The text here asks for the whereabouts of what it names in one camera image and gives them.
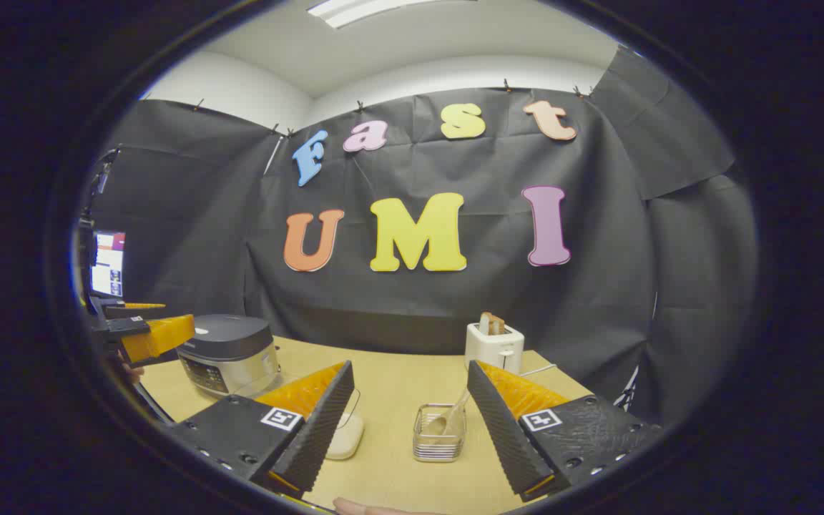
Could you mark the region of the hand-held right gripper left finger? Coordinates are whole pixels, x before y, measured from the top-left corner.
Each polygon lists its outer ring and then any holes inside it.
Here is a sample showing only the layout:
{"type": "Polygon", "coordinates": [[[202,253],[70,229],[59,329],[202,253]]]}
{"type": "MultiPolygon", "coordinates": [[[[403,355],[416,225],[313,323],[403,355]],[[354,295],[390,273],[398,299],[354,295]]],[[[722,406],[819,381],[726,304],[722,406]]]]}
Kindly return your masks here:
{"type": "Polygon", "coordinates": [[[343,360],[256,398],[228,395],[170,426],[170,434],[222,471],[300,499],[314,487],[355,389],[343,360]]]}

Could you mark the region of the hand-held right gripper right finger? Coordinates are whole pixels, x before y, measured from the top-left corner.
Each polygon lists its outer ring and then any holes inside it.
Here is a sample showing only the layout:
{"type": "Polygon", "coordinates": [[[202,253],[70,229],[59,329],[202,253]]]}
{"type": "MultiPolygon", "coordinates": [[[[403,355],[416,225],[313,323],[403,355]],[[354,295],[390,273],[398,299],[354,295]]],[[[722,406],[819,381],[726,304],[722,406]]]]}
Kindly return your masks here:
{"type": "Polygon", "coordinates": [[[481,360],[469,363],[467,389],[522,501],[591,481],[662,431],[596,395],[566,398],[481,360]]]}

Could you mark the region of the white rice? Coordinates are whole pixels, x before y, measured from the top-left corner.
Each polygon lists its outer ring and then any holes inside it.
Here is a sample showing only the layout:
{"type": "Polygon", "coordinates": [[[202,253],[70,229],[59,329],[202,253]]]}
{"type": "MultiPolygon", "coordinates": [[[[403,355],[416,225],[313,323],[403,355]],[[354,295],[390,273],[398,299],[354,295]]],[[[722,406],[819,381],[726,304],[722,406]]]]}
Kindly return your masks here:
{"type": "Polygon", "coordinates": [[[344,461],[356,453],[364,433],[364,422],[357,414],[341,414],[333,439],[325,458],[331,461],[344,461]]]}

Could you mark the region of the wooden spoon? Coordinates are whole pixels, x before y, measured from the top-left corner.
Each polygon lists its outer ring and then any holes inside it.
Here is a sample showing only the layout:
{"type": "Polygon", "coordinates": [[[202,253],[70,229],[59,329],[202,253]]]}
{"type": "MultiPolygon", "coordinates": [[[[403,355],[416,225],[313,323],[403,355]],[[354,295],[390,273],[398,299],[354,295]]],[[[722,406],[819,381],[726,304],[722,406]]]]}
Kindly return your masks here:
{"type": "Polygon", "coordinates": [[[465,406],[470,398],[470,391],[464,389],[461,397],[438,417],[426,424],[421,430],[422,436],[463,436],[465,434],[465,406]]]}

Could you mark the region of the metal wire chopstick holder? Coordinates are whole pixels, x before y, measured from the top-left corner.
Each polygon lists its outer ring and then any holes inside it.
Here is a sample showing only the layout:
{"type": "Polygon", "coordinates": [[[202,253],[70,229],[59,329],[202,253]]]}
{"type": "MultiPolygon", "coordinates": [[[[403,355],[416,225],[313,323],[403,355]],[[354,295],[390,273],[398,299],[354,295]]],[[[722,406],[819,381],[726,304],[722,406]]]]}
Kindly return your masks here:
{"type": "Polygon", "coordinates": [[[447,411],[451,404],[425,403],[419,405],[413,424],[412,454],[418,462],[449,463],[457,460],[464,447],[467,424],[463,436],[422,436],[421,430],[435,417],[447,411]]]}

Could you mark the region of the silver black rice cooker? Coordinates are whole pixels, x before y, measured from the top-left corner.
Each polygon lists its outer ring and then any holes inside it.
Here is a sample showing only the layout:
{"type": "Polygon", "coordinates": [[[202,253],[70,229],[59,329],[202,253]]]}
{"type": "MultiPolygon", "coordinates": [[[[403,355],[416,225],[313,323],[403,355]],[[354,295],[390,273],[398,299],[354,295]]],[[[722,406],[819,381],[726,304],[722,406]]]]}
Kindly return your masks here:
{"type": "Polygon", "coordinates": [[[259,396],[281,381],[277,346],[262,318],[199,315],[177,355],[189,380],[216,396],[259,396]]]}

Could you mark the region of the computer monitor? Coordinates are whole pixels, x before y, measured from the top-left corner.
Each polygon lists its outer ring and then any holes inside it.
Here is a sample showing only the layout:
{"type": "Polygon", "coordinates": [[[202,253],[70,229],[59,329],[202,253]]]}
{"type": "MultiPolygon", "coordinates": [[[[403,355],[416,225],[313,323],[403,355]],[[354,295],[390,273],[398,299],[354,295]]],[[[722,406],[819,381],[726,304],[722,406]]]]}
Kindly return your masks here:
{"type": "Polygon", "coordinates": [[[94,293],[109,298],[123,298],[125,240],[125,232],[94,232],[94,264],[89,269],[89,284],[94,293]]]}

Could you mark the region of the white toaster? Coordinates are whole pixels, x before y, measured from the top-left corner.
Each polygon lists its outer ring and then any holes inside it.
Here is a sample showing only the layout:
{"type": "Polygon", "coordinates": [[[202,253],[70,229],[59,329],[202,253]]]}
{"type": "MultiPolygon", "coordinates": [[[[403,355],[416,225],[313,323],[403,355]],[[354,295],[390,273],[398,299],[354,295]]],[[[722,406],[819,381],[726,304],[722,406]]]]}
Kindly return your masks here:
{"type": "Polygon", "coordinates": [[[480,360],[519,375],[522,371],[523,352],[524,335],[519,330],[506,326],[506,332],[501,335],[485,335],[479,329],[478,323],[466,326],[466,345],[462,362],[464,368],[468,368],[471,360],[480,360]]]}

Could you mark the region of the black backdrop cloth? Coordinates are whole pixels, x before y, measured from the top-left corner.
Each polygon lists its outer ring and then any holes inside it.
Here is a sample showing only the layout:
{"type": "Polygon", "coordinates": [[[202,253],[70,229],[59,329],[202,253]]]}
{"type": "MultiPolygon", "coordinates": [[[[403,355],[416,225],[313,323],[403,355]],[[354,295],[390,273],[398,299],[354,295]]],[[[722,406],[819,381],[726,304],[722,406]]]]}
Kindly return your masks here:
{"type": "Polygon", "coordinates": [[[499,314],[530,349],[676,423],[745,345],[759,261],[735,153],[673,79],[619,49],[588,97],[404,97],[293,137],[138,102],[94,202],[125,297],[247,314],[276,335],[464,351],[499,314]]]}

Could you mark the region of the ceiling light panel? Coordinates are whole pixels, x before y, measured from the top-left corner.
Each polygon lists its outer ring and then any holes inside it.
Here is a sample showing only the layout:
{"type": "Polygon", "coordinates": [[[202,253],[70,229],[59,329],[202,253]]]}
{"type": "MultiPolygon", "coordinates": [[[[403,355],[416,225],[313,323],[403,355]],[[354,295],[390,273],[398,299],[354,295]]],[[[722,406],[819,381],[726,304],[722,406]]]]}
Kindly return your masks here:
{"type": "Polygon", "coordinates": [[[458,0],[325,0],[307,9],[307,13],[320,19],[333,29],[369,19],[376,14],[405,9],[419,4],[457,2],[458,0]]]}

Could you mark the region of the white metal frame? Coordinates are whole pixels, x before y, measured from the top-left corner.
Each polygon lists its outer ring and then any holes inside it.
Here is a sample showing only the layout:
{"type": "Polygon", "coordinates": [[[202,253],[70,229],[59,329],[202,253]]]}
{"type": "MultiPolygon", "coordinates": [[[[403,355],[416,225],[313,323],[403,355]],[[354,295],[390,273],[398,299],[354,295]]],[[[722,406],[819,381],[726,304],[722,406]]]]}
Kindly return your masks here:
{"type": "Polygon", "coordinates": [[[632,371],[631,377],[628,379],[627,384],[622,389],[622,393],[618,395],[618,397],[614,400],[614,406],[625,411],[625,413],[628,413],[628,411],[630,411],[632,401],[634,400],[634,396],[637,393],[637,381],[639,372],[640,365],[637,365],[635,366],[634,371],[632,371]]]}

